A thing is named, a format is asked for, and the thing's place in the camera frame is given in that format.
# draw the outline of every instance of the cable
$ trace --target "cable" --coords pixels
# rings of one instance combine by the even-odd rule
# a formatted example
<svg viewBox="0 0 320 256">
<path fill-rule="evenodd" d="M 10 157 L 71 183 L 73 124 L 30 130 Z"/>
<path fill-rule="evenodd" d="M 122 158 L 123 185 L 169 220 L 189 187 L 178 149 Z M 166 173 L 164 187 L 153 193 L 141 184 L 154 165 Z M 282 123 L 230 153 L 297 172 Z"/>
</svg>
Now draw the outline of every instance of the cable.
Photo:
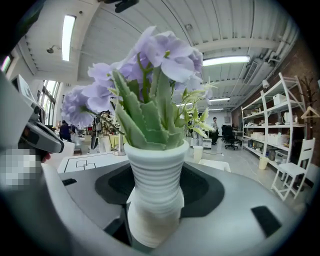
<svg viewBox="0 0 320 256">
<path fill-rule="evenodd" d="M 208 155 L 221 155 L 221 156 L 225 156 L 225 155 L 222 154 L 222 153 L 210 154 L 210 153 L 207 153 L 207 152 L 204 152 L 204 151 L 203 151 L 203 153 L 208 154 Z"/>
</svg>

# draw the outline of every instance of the ceiling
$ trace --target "ceiling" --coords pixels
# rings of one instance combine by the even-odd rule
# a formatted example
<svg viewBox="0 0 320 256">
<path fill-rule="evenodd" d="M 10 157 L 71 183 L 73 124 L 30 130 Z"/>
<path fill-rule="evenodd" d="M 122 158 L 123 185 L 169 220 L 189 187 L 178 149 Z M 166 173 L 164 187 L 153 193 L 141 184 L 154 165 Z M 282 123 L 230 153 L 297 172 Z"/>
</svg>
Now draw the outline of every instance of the ceiling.
<svg viewBox="0 0 320 256">
<path fill-rule="evenodd" d="M 52 45 L 61 46 L 65 15 L 76 16 L 69 62 L 62 61 L 57 48 L 53 54 L 46 51 Z M 121 13 L 115 13 L 115 4 L 97 0 L 47 0 L 24 39 L 32 60 L 27 64 L 35 66 L 38 78 L 87 85 L 89 66 L 123 59 L 153 25 L 157 33 L 173 31 L 203 52 L 204 59 L 249 55 L 262 63 L 272 57 L 275 61 L 269 62 L 267 73 L 286 56 L 298 34 L 290 17 L 268 0 L 140 0 Z M 203 67 L 202 79 L 217 82 L 213 97 L 231 98 L 211 108 L 231 110 L 261 84 L 263 78 L 254 79 L 258 71 L 252 76 L 254 82 L 244 84 L 249 68 L 250 63 Z M 180 97 L 173 100 L 178 103 Z M 206 106 L 205 101 L 199 103 L 200 109 Z"/>
</svg>

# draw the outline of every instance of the coat rack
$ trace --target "coat rack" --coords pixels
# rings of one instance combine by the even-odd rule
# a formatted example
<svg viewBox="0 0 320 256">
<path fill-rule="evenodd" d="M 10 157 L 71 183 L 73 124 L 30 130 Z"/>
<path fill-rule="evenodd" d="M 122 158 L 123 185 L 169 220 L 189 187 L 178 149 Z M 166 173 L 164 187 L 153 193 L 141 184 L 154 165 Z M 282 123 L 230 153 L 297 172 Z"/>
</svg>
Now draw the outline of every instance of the coat rack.
<svg viewBox="0 0 320 256">
<path fill-rule="evenodd" d="M 307 111 L 302 115 L 306 115 L 310 114 L 309 116 L 307 116 L 307 118 L 310 118 L 310 121 L 306 122 L 309 126 L 310 126 L 310 133 L 309 133 L 309 138 L 313 138 L 313 126 L 316 124 L 316 122 L 314 122 L 314 118 L 316 118 L 317 116 L 314 116 L 314 114 L 319 115 L 314 109 L 313 109 L 313 104 L 317 101 L 317 100 L 313 100 L 313 96 L 316 94 L 316 92 L 311 93 L 311 87 L 310 84 L 313 81 L 313 78 L 311 78 L 310 80 L 307 79 L 307 77 L 305 76 L 304 79 L 301 79 L 302 84 L 305 86 L 306 88 L 306 94 L 301 93 L 302 96 L 306 97 L 309 103 L 309 106 L 307 108 Z"/>
</svg>

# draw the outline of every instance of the white bucket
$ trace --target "white bucket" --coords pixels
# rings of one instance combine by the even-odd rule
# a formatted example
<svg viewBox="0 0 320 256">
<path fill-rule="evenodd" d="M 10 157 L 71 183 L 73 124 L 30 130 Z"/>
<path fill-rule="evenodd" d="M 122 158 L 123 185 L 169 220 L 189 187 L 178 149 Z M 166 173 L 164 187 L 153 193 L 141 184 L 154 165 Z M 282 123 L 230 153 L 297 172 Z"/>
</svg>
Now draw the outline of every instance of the white bucket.
<svg viewBox="0 0 320 256">
<path fill-rule="evenodd" d="M 202 158 L 202 153 L 204 151 L 203 146 L 193 146 L 193 161 L 198 164 Z"/>
<path fill-rule="evenodd" d="M 260 157 L 259 169 L 265 170 L 268 164 L 268 157 Z"/>
</svg>

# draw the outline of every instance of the white shelving unit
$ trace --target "white shelving unit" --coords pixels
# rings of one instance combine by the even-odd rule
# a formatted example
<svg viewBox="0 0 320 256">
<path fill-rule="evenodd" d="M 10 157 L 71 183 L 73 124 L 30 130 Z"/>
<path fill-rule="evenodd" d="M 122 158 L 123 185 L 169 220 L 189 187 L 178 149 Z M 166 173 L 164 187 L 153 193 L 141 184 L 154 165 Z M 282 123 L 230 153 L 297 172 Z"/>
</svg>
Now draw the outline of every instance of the white shelving unit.
<svg viewBox="0 0 320 256">
<path fill-rule="evenodd" d="M 253 149 L 252 147 L 248 147 L 246 145 L 244 145 L 242 147 L 255 153 L 259 157 L 266 156 L 268 145 L 275 147 L 275 148 L 278 148 L 278 149 L 281 149 L 281 150 L 284 150 L 284 151 L 287 151 L 288 157 L 287 157 L 286 161 L 288 163 L 290 160 L 290 156 L 291 156 L 292 137 L 293 137 L 294 127 L 303 127 L 303 128 L 306 127 L 305 124 L 293 124 L 294 120 L 293 120 L 292 109 L 299 107 L 302 109 L 303 112 L 305 112 L 306 111 L 306 104 L 305 104 L 304 97 L 302 95 L 301 95 L 301 101 L 298 101 L 297 98 L 291 92 L 292 88 L 298 86 L 298 90 L 299 90 L 300 94 L 302 94 L 301 86 L 300 86 L 299 79 L 297 76 L 283 77 L 283 75 L 281 73 L 279 73 L 279 78 L 280 78 L 280 80 L 272 88 L 270 88 L 266 93 L 264 93 L 264 91 L 262 90 L 260 92 L 261 96 L 259 98 L 257 98 L 253 102 L 251 102 L 249 105 L 247 105 L 245 107 L 241 107 L 241 109 L 242 109 L 242 123 L 243 124 L 245 123 L 245 120 L 247 120 L 247 119 L 256 119 L 256 118 L 264 117 L 264 125 L 263 126 L 261 126 L 261 125 L 260 126 L 244 126 L 243 132 L 242 132 L 243 138 L 247 138 L 247 139 L 262 143 L 263 144 L 263 152 L 258 152 L 255 149 Z M 267 108 L 267 102 L 272 101 L 273 96 L 275 96 L 277 94 L 284 95 L 286 97 L 286 101 L 282 102 L 278 105 L 275 105 L 273 107 Z M 257 105 L 262 105 L 263 111 L 244 116 L 244 110 L 253 109 Z M 268 125 L 268 123 L 269 123 L 268 117 L 271 114 L 277 113 L 278 117 L 281 117 L 281 112 L 283 112 L 283 111 L 289 112 L 290 124 Z M 281 131 L 280 130 L 281 128 L 290 128 L 289 147 L 285 147 L 284 145 L 274 145 L 272 143 L 269 143 L 267 141 L 269 128 L 278 128 L 279 131 Z M 264 129 L 265 140 L 256 139 L 256 138 L 246 136 L 245 131 L 247 131 L 247 129 Z M 268 160 L 268 163 L 276 168 L 278 167 L 278 165 L 275 161 Z"/>
</svg>

